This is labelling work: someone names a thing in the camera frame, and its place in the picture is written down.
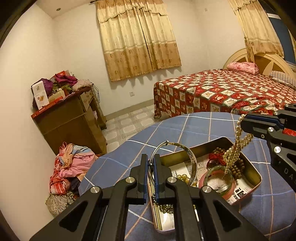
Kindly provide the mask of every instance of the beige floral curtain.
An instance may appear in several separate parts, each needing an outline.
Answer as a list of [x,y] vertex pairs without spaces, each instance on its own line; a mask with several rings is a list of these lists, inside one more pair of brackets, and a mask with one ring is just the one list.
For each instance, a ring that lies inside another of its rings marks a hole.
[[97,13],[112,82],[181,66],[162,0],[100,0]]
[[162,0],[139,0],[137,11],[152,70],[181,66],[175,36]]
[[289,31],[290,33],[290,37],[291,37],[291,40],[292,40],[292,44],[293,44],[293,49],[294,49],[294,54],[295,54],[295,59],[296,59],[296,41],[293,37],[293,35],[291,34],[291,32]]
[[257,53],[276,53],[282,58],[281,42],[261,4],[257,0],[229,0],[243,28],[249,59]]

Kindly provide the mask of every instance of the pearl necklace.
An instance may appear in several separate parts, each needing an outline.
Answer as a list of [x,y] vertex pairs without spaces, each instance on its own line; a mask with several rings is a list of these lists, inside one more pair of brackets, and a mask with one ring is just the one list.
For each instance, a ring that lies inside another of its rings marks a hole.
[[242,134],[240,123],[245,116],[245,114],[242,114],[242,116],[237,121],[237,126],[235,128],[235,143],[223,155],[223,160],[226,162],[226,170],[224,172],[225,174],[228,173],[229,168],[237,161],[241,150],[246,147],[254,137],[252,134],[248,133],[243,139],[240,139]]

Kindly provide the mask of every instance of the striped pillow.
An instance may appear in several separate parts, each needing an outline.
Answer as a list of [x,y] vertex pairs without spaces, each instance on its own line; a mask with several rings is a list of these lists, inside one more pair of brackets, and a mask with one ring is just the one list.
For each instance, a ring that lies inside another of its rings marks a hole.
[[271,71],[269,76],[277,78],[279,80],[283,80],[283,81],[293,85],[294,87],[296,87],[296,80],[293,79],[292,77],[290,77],[290,75],[288,75],[288,74],[285,74],[280,71]]

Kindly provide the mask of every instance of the tiled floor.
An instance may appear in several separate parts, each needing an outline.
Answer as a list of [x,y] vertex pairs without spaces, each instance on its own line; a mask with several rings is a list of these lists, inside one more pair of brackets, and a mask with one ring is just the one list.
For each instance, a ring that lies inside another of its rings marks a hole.
[[108,143],[107,152],[114,151],[126,140],[153,123],[169,118],[164,113],[160,119],[154,119],[153,116],[154,105],[150,105],[107,121],[107,129],[103,130]]

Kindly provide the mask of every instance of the wooden cabinet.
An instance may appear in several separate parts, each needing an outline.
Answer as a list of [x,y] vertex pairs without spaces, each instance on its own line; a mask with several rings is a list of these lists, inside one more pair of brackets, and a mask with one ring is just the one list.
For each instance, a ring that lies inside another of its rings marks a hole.
[[55,154],[59,153],[63,142],[87,146],[95,154],[107,153],[106,139],[101,131],[101,127],[106,128],[106,119],[104,121],[104,116],[98,115],[102,111],[90,88],[85,89],[34,118]]

